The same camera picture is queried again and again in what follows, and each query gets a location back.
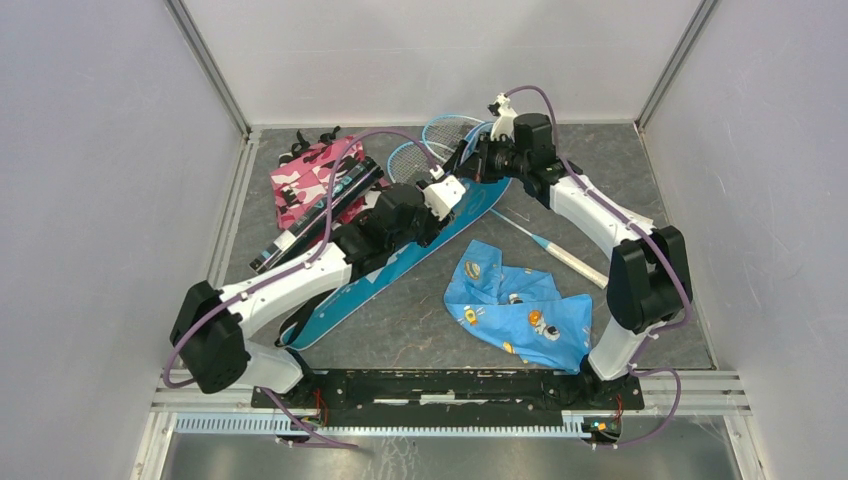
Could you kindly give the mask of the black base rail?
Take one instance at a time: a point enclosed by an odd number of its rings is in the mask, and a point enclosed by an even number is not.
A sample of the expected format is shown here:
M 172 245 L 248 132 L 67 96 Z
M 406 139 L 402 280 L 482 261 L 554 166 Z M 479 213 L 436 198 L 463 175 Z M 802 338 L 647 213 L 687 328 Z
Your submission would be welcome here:
M 550 369 L 330 369 L 307 373 L 276 398 L 259 388 L 251 398 L 254 408 L 278 403 L 327 415 L 331 432 L 363 427 L 400 434 L 583 434 L 586 427 L 571 415 L 614 416 L 645 406 L 633 376 L 595 382 Z

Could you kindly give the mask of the blue sport racket bag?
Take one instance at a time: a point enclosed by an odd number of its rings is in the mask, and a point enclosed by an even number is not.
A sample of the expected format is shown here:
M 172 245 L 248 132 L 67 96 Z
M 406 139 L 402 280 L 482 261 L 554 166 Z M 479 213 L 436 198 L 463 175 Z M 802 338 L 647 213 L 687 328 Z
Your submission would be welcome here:
M 479 136 L 489 133 L 491 128 L 492 124 L 484 121 L 483 125 L 476 127 L 464 140 L 476 143 Z M 315 305 L 309 317 L 301 320 L 296 314 L 291 315 L 281 325 L 275 345 L 290 346 L 298 350 L 311 346 L 391 283 L 436 252 L 437 249 L 430 251 L 429 247 L 422 248 L 411 243 L 399 250 L 381 271 L 326 296 L 322 302 Z

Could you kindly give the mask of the pink camouflage shorts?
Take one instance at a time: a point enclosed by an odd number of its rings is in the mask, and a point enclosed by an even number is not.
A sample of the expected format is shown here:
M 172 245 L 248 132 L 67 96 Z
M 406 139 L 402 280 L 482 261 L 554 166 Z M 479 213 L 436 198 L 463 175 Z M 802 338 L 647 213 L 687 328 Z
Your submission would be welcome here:
M 343 150 L 346 156 L 340 163 L 335 181 L 342 184 L 352 169 L 366 160 L 364 146 L 352 142 L 351 135 L 341 137 L 340 128 L 308 140 L 301 131 L 296 142 L 279 157 L 279 166 L 270 173 L 276 208 L 277 226 L 286 230 L 326 195 L 331 167 Z

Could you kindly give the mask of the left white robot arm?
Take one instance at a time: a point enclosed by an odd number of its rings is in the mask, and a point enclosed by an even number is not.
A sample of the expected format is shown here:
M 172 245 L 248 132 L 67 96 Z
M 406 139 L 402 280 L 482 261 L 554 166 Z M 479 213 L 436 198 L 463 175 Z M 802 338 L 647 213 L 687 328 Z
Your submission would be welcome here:
M 290 407 L 306 405 L 313 379 L 293 355 L 250 342 L 264 325 L 292 309 L 309 318 L 311 309 L 341 289 L 378 275 L 408 245 L 430 245 L 453 220 L 466 189 L 454 176 L 424 189 L 395 184 L 355 220 L 300 256 L 252 280 L 215 289 L 192 285 L 170 334 L 173 350 L 166 366 L 182 360 L 191 377 L 162 379 L 169 388 L 195 384 L 215 394 L 238 383 L 266 387 Z

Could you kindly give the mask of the front blue badminton racket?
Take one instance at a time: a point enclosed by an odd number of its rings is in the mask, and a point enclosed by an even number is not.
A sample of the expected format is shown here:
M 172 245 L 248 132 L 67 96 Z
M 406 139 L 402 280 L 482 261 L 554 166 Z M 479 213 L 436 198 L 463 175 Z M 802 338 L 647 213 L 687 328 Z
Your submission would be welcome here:
M 431 172 L 425 159 L 425 155 L 413 142 L 407 142 L 397 147 L 387 160 L 387 171 L 393 183 L 412 184 L 414 180 L 430 179 Z M 454 208 L 455 219 L 442 230 L 442 233 L 429 247 L 435 251 L 440 246 L 451 240 L 456 235 L 467 229 L 470 225 L 480 219 L 484 214 L 492 211 L 501 220 L 511 225 L 518 231 L 527 235 L 538 244 L 549 255 L 568 266 L 596 286 L 604 289 L 608 284 L 608 277 L 588 264 L 567 252 L 564 248 L 544 237 L 537 235 L 518 223 L 509 219 L 497 210 L 494 205 L 506 192 L 508 184 L 502 181 L 500 184 L 471 185 L 466 187 L 466 194 L 462 202 Z

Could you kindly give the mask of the blue astronaut print cloth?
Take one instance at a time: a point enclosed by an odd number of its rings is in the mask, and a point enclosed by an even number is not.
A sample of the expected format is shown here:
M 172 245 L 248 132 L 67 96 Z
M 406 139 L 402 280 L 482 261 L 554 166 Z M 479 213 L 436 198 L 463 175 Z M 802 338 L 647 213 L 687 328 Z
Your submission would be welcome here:
M 443 301 L 468 333 L 524 363 L 575 375 L 589 353 L 592 298 L 562 296 L 550 273 L 506 266 L 492 245 L 470 242 Z

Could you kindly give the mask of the rear blue badminton racket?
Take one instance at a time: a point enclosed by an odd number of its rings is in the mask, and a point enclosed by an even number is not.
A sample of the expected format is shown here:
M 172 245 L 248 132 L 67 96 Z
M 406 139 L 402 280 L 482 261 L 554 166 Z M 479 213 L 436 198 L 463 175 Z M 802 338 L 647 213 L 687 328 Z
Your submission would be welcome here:
M 464 140 L 484 121 L 475 117 L 458 114 L 436 116 L 428 121 L 422 130 L 422 143 L 441 163 L 449 160 L 461 140 Z

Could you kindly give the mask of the black shuttlecock tube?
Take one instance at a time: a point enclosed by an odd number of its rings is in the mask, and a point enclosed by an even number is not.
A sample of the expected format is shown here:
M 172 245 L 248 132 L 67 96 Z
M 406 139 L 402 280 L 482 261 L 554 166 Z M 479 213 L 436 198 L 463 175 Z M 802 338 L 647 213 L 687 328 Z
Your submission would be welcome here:
M 283 232 L 250 263 L 255 274 L 265 273 L 272 268 L 306 252 L 323 235 L 327 217 L 327 205 L 335 220 L 384 177 L 384 171 L 371 157 L 366 156 L 345 173 L 337 173 L 333 185 L 331 202 L 327 202 L 326 191 L 295 219 Z

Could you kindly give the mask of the blue badminton racket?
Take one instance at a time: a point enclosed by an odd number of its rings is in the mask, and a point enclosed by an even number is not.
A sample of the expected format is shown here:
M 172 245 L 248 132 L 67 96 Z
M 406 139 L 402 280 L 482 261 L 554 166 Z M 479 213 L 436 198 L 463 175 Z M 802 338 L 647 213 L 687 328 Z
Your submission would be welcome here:
M 464 140 L 484 121 L 475 117 L 458 114 L 436 116 L 428 121 L 422 130 L 422 143 L 441 163 L 449 160 L 461 140 Z
M 397 147 L 387 160 L 387 171 L 393 183 L 412 184 L 414 180 L 430 179 L 431 172 L 425 159 L 425 155 L 413 142 L 407 142 Z M 508 184 L 502 181 L 500 184 L 471 185 L 466 187 L 466 194 L 462 202 L 454 208 L 455 219 L 442 230 L 442 233 L 429 247 L 435 251 L 440 246 L 451 240 L 456 235 L 467 229 L 470 225 L 480 219 L 484 214 L 492 211 L 501 220 L 511 225 L 518 231 L 527 235 L 538 244 L 549 255 L 568 266 L 596 286 L 604 289 L 608 284 L 608 277 L 588 264 L 567 252 L 564 248 L 544 237 L 537 235 L 518 223 L 509 219 L 497 210 L 494 205 L 506 192 Z

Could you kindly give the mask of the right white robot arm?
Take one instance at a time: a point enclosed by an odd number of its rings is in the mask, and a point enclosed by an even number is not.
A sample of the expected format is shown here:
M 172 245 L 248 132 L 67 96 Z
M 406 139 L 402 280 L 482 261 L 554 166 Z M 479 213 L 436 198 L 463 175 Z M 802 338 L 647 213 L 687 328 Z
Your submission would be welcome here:
M 633 373 L 648 341 L 691 321 L 693 292 L 682 232 L 641 221 L 596 188 L 559 155 L 548 115 L 465 125 L 446 165 L 477 183 L 520 181 L 530 197 L 573 223 L 608 257 L 611 319 L 581 364 L 577 392 L 585 405 L 606 406 L 617 396 L 616 379 Z

